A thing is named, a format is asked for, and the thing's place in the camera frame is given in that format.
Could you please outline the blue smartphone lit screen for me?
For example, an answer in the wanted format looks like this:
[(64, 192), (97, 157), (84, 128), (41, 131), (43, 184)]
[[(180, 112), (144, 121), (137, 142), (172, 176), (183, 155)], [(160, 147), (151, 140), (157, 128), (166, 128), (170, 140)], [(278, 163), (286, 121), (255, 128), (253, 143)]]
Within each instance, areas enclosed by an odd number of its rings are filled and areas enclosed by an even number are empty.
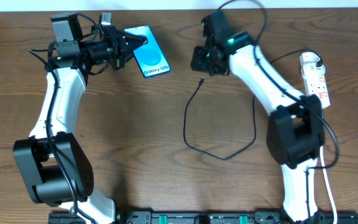
[(145, 45), (134, 50), (134, 57), (144, 78), (156, 77), (171, 71), (171, 67), (149, 26), (132, 27), (124, 31), (147, 38)]

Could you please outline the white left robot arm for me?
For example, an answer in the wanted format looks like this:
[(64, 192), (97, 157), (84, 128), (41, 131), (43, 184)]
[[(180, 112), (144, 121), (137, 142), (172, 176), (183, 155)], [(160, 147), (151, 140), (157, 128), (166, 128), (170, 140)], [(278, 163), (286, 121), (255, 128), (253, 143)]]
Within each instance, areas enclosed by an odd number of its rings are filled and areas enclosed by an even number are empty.
[(85, 223), (124, 223), (115, 201), (95, 187), (75, 131), (92, 67), (122, 68), (148, 38), (112, 25), (94, 26), (88, 35), (68, 26), (56, 29), (55, 37), (42, 59), (47, 78), (42, 109), (29, 137), (14, 143), (15, 162), (34, 203), (63, 208)]

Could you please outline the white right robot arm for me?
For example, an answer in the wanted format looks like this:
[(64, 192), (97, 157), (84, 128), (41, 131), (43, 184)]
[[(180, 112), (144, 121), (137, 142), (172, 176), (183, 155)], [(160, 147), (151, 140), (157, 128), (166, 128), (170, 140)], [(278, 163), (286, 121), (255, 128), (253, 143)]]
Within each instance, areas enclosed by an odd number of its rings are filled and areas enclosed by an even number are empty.
[(213, 75), (232, 72), (268, 114), (267, 147), (283, 173), (282, 212), (290, 223), (318, 223), (314, 167), (325, 136), (321, 102), (293, 88), (270, 64), (247, 32), (235, 32), (221, 10), (202, 18), (204, 46), (196, 46), (191, 69)]

